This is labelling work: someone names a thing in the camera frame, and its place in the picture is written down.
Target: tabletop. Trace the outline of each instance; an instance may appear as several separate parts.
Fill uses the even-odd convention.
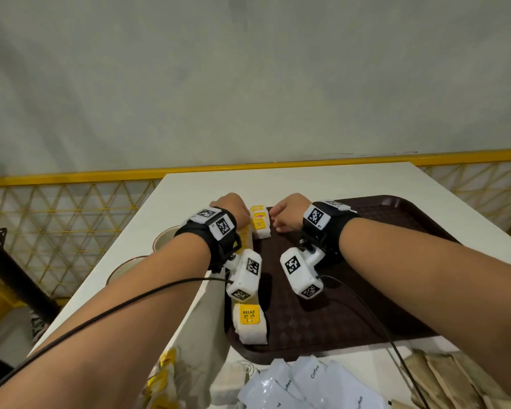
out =
[[[228,192],[238,193],[246,205],[264,206],[273,206],[294,192],[303,193],[312,201],[371,195],[398,196],[415,204],[463,245],[511,264],[509,235],[408,162],[169,174],[119,235],[42,339],[101,290],[117,266],[130,258],[150,254],[159,233],[180,224],[189,215]],[[208,287],[208,283],[203,282],[170,345],[186,329],[185,323],[190,315],[202,309],[198,308],[198,304]],[[219,321],[219,313],[212,318]],[[400,342],[399,345],[405,356],[410,354],[411,347],[429,352],[455,349],[442,337]],[[410,391],[397,369],[396,357],[391,350],[387,345],[334,350],[322,356],[322,360],[341,361],[362,382],[387,399],[409,401]],[[225,354],[227,360],[243,360],[233,349],[225,350]]]

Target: white table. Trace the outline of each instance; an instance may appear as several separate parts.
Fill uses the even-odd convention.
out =
[[[49,335],[76,309],[95,295],[110,273],[124,261],[150,254],[164,229],[178,225],[211,200],[236,192],[247,205],[273,206],[293,192],[310,200],[395,195],[409,200],[467,247],[511,264],[511,237],[456,198],[414,165],[358,164],[329,167],[282,168],[169,174],[157,186],[129,225],[51,325]],[[243,360],[223,333],[223,290],[219,282],[205,282],[168,347],[180,349],[178,372],[188,372],[192,395],[203,395],[225,360]],[[426,351],[454,350],[442,337],[400,342]],[[325,354],[322,361],[339,360],[366,385],[387,399],[410,401],[410,391],[399,373],[389,345],[356,347]],[[190,391],[181,391],[180,395]],[[204,397],[198,404],[206,403]]]

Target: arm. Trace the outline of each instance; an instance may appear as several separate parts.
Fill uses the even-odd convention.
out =
[[[310,201],[290,195],[270,215],[301,229]],[[368,282],[473,357],[511,394],[511,265],[432,235],[363,218],[339,240]]]
[[[248,210],[236,194],[228,194],[212,205],[230,211],[238,228],[249,221]],[[102,289],[42,345],[150,289],[185,278],[204,277],[209,263],[210,250],[201,237],[178,235]],[[0,388],[0,408],[133,407],[199,286],[200,282],[190,282],[158,292],[65,340]]]

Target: black wrist strap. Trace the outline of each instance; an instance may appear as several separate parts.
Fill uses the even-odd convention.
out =
[[[312,244],[327,253],[340,254],[339,237],[344,226],[351,219],[359,218],[360,215],[351,210],[349,206],[346,206],[348,209],[339,210],[330,202],[335,201],[313,202],[311,207],[307,209],[305,217],[303,217],[301,230]]]
[[[190,232],[201,237],[210,249],[211,259],[208,269],[212,270],[213,273],[219,273],[225,261],[242,247],[240,236],[236,233],[235,217],[226,209],[219,208],[219,210],[221,210],[220,213],[213,215],[204,224],[189,219],[185,225],[180,227],[174,234],[174,236],[176,236],[185,232]],[[224,218],[225,216],[230,219],[231,224],[228,224],[227,219]]]

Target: white wall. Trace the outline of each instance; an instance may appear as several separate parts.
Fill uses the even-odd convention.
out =
[[[511,148],[511,0],[0,0],[0,175]]]

